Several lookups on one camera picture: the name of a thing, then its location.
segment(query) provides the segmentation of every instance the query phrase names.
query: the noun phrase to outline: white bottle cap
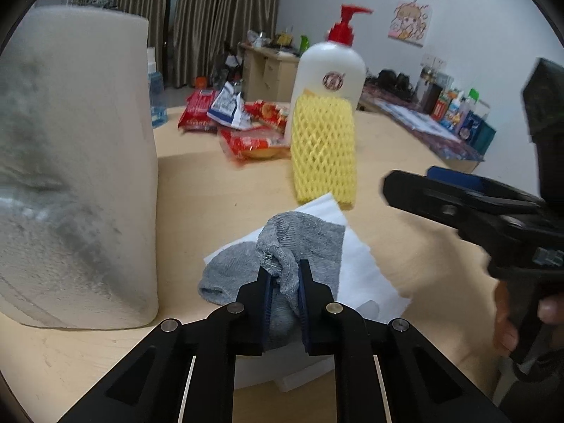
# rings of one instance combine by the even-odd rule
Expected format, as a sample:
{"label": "white bottle cap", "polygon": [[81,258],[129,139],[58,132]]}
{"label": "white bottle cap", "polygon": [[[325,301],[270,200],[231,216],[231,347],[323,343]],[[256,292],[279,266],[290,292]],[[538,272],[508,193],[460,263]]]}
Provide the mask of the white bottle cap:
{"label": "white bottle cap", "polygon": [[157,72],[157,62],[154,60],[154,48],[147,48],[147,71],[149,74]]}

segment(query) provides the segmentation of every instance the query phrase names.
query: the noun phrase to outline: floor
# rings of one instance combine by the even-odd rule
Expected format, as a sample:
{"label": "floor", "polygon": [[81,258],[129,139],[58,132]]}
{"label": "floor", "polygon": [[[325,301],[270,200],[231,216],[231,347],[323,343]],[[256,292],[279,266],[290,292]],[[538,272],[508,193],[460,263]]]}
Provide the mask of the floor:
{"label": "floor", "polygon": [[194,91],[192,87],[184,86],[179,89],[174,87],[165,88],[166,107],[185,106],[186,98]]}

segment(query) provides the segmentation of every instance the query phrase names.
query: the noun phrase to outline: cartoon girl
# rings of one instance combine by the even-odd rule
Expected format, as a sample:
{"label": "cartoon girl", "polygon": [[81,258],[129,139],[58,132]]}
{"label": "cartoon girl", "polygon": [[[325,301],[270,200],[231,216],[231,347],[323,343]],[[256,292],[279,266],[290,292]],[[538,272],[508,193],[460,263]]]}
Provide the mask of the cartoon girl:
{"label": "cartoon girl", "polygon": [[400,40],[415,41],[423,38],[427,28],[424,22],[427,16],[422,11],[424,8],[425,6],[418,6],[416,1],[399,5],[396,8],[396,18],[391,22],[390,33]]}

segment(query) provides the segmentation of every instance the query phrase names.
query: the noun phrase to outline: white wall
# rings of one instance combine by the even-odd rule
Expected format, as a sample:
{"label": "white wall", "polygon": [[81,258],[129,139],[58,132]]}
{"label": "white wall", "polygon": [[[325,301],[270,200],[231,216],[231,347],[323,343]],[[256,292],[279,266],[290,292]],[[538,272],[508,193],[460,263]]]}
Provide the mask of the white wall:
{"label": "white wall", "polygon": [[383,68],[416,82],[424,53],[447,61],[446,72],[466,90],[476,87],[492,106],[497,135],[477,174],[538,193],[534,145],[529,143],[521,89],[537,57],[564,64],[564,48],[531,0],[418,0],[433,8],[423,48],[387,38],[399,0],[280,0],[279,30],[322,41],[339,19],[340,5],[354,3],[374,14],[354,17],[354,48],[371,72]]}

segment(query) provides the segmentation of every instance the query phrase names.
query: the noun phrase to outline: patterned tablecloth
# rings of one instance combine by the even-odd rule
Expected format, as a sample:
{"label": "patterned tablecloth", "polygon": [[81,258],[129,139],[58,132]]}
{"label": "patterned tablecloth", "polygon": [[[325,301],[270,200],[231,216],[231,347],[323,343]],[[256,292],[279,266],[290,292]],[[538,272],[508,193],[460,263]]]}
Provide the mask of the patterned tablecloth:
{"label": "patterned tablecloth", "polygon": [[417,105],[404,102],[375,86],[364,86],[360,105],[376,106],[384,114],[414,135],[431,151],[443,159],[483,162],[484,158],[428,115],[417,111]]}

